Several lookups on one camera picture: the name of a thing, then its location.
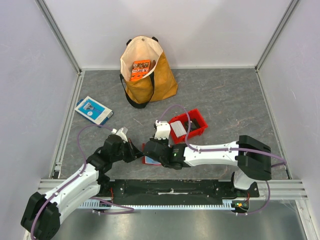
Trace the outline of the red leather card holder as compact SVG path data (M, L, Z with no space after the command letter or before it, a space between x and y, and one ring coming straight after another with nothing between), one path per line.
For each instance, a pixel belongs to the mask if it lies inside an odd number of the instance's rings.
M149 166L161 166L161 163L158 161L153 160L152 158L148 156L143 156L142 157L142 163L144 165L149 165Z

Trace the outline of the red plastic bin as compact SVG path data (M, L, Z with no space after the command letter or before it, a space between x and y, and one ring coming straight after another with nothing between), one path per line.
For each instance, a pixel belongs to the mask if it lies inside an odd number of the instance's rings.
M186 135L183 135L179 138L176 137L174 131L171 127L170 136L175 144L180 144L185 142L185 138L188 135L187 139L200 136L204 133L204 131L208 128L208 124L206 123L204 117L200 113L200 111L195 108L188 112L188 116L186 113L180 114L178 116L173 117L169 124L175 121L181 121L186 130Z

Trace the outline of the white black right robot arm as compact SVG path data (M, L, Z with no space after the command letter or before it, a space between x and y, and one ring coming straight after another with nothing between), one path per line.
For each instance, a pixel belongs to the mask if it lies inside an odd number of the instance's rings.
M255 181L272 179L271 148L248 135L217 145L169 145L167 140L152 138L145 144L143 154L175 170L200 165L238 167L229 184L229 191L235 197L242 196Z

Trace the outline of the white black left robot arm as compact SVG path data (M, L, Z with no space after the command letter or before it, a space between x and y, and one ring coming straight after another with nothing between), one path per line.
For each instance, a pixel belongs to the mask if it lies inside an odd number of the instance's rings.
M83 202L96 195L106 196L110 192L110 179L106 172L113 163L130 163L142 156L143 153L130 139L109 135L103 146L86 158L80 169L67 180L44 194L35 192L30 196L21 226L33 240L52 239L67 216Z

